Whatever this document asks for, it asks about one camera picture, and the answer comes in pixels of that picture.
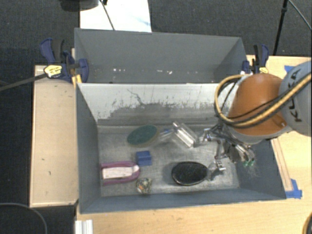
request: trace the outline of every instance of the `black carpet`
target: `black carpet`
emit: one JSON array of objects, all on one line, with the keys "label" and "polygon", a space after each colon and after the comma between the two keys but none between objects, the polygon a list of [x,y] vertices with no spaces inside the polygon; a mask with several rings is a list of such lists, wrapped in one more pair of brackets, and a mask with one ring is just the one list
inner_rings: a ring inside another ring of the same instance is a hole
[{"label": "black carpet", "polygon": [[[254,53],[257,43],[267,45],[272,54],[283,4],[283,0],[148,1],[152,31],[242,37],[247,54]],[[292,1],[311,25],[311,0]],[[74,0],[0,0],[0,80],[11,83],[32,76],[34,65],[45,63],[39,43],[48,37],[64,39],[64,49],[73,47],[78,9]],[[311,56],[311,31],[290,4],[277,55]],[[0,203],[28,203],[31,123],[32,85],[0,92]],[[40,219],[21,211],[0,207],[1,233],[43,233]],[[73,207],[40,212],[49,233],[73,231]],[[12,223],[15,228],[29,226],[11,231]]]}]

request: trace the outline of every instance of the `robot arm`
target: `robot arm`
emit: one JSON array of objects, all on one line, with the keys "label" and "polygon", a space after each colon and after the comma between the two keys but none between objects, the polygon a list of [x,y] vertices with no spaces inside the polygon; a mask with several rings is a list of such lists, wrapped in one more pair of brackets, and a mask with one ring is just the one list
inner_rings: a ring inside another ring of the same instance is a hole
[{"label": "robot arm", "polygon": [[[232,83],[239,86],[224,113],[224,103],[220,107],[218,97]],[[219,123],[204,130],[204,141],[218,141],[215,161],[208,168],[209,179],[224,170],[224,157],[252,166],[252,145],[264,139],[291,130],[311,136],[311,62],[294,67],[284,79],[270,74],[228,77],[216,89],[214,106]]]}]

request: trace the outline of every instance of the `blue cube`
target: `blue cube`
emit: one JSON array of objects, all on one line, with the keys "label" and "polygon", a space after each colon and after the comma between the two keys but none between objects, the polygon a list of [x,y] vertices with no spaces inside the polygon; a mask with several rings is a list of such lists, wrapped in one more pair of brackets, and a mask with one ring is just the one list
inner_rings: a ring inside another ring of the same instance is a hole
[{"label": "blue cube", "polygon": [[152,156],[150,151],[136,152],[136,163],[138,166],[150,166],[152,165]]}]

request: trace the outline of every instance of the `yellow clamp tag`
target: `yellow clamp tag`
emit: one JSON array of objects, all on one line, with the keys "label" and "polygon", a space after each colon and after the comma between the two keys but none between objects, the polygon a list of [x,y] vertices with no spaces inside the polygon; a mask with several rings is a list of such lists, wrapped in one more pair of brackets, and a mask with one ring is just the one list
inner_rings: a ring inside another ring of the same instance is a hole
[{"label": "yellow clamp tag", "polygon": [[62,66],[49,65],[43,70],[48,78],[59,78],[62,75]]},{"label": "yellow clamp tag", "polygon": [[268,69],[267,69],[266,67],[261,67],[261,68],[259,68],[259,71],[260,71],[261,73],[263,73],[263,74],[268,74],[268,73],[269,73],[269,71],[268,71]]}]

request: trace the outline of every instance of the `black disc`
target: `black disc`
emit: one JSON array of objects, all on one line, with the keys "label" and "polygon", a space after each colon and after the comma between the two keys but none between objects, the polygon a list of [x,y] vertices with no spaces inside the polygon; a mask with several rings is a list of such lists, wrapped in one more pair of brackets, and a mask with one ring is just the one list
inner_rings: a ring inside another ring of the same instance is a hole
[{"label": "black disc", "polygon": [[197,162],[182,162],[172,169],[172,178],[179,185],[196,185],[207,176],[207,167]]}]

